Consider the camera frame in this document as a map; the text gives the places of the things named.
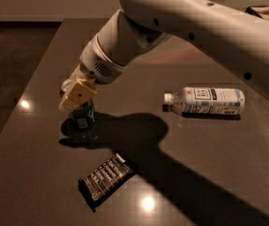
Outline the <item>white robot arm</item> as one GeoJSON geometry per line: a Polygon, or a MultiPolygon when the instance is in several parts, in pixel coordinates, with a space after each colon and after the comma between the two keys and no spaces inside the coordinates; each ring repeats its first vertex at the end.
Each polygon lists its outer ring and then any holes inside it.
{"type": "Polygon", "coordinates": [[[119,10],[88,43],[59,108],[92,99],[136,57],[169,36],[194,45],[269,100],[269,21],[209,0],[119,0],[119,10]]]}

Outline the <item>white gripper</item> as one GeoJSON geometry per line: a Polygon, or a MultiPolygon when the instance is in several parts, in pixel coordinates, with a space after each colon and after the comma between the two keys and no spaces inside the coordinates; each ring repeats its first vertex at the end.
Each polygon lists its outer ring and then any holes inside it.
{"type": "MultiPolygon", "coordinates": [[[[110,84],[126,71],[128,63],[123,48],[117,38],[103,38],[95,35],[80,55],[81,64],[89,75],[93,75],[98,84],[110,84]]],[[[97,90],[93,83],[85,79],[78,64],[70,77],[61,84],[63,95],[58,108],[72,112],[80,105],[92,99],[97,90]]]]}

